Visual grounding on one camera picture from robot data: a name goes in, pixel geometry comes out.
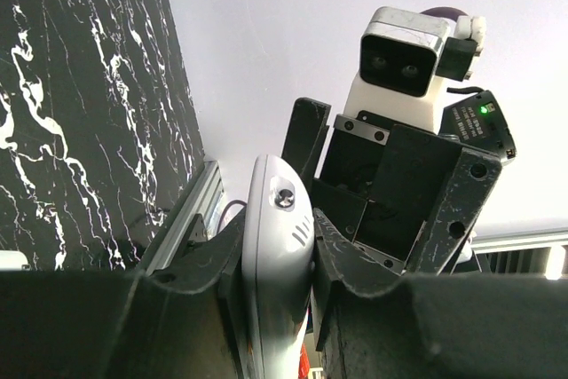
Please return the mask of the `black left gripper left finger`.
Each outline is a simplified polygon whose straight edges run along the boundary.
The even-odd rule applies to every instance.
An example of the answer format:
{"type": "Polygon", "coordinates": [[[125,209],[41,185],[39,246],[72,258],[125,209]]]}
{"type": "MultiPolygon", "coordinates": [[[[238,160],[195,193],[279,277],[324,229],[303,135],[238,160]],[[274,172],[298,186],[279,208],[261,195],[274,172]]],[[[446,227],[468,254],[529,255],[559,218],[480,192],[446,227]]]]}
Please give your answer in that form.
{"type": "Polygon", "coordinates": [[[4,378],[242,378],[245,217],[168,268],[5,272],[4,378]]]}

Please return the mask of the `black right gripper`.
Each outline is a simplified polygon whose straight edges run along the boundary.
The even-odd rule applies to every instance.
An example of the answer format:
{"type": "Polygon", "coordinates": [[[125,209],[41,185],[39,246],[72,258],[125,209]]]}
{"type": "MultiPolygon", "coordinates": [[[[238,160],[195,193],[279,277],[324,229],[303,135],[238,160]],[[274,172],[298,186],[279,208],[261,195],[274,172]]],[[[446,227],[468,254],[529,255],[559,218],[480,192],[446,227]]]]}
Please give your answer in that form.
{"type": "MultiPolygon", "coordinates": [[[[281,158],[313,179],[331,106],[294,102],[281,158]]],[[[313,204],[373,262],[392,272],[452,271],[501,174],[495,155],[457,138],[363,112],[340,114],[313,204]]]]}

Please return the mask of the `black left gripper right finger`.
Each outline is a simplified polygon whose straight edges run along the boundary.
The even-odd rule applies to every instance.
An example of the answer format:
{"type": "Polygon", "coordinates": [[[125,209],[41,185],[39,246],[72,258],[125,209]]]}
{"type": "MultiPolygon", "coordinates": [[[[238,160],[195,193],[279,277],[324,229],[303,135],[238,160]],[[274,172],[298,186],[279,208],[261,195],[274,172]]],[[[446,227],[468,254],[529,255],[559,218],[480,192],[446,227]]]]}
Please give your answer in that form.
{"type": "Polygon", "coordinates": [[[567,284],[531,275],[398,276],[319,210],[312,317],[330,378],[564,378],[567,284]]]}

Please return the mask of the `white remote control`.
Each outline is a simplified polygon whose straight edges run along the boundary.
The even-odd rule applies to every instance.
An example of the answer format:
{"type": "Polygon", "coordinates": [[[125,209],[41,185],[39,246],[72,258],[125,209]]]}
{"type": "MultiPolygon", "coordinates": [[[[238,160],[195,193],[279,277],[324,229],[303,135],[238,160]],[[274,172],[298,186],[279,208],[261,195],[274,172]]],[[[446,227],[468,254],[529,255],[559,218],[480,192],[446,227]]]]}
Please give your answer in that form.
{"type": "Polygon", "coordinates": [[[312,203],[279,156],[256,158],[241,253],[248,339],[257,378],[296,378],[308,322],[314,251],[312,203]]]}

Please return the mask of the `white battery cover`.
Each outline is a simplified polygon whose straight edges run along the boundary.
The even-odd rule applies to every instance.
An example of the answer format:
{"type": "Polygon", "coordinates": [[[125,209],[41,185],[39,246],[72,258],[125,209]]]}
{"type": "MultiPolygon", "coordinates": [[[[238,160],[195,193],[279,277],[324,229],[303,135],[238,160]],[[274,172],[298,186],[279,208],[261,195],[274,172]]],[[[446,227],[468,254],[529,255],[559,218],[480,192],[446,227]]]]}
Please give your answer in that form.
{"type": "Polygon", "coordinates": [[[18,250],[0,251],[0,270],[5,271],[29,271],[31,265],[25,254],[18,250]]]}

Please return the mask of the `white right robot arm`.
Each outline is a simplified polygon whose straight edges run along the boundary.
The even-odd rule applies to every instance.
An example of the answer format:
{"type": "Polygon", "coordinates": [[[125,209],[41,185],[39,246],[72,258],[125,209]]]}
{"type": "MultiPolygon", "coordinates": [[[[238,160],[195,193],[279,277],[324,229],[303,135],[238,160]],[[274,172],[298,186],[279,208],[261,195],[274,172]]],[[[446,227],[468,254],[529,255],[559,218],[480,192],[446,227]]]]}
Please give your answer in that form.
{"type": "Polygon", "coordinates": [[[439,133],[300,98],[282,150],[337,231],[395,274],[452,272],[502,167],[517,154],[490,91],[462,88],[439,133]]]}

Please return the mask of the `aluminium front rail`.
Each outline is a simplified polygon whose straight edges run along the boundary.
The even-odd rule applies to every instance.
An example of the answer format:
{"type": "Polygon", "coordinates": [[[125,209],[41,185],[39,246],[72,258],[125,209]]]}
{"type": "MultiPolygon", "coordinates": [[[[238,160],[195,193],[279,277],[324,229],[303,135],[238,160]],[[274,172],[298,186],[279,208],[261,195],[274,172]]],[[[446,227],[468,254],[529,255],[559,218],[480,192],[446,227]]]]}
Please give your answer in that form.
{"type": "Polygon", "coordinates": [[[567,228],[475,237],[472,249],[483,266],[500,274],[567,278],[567,228]]]}

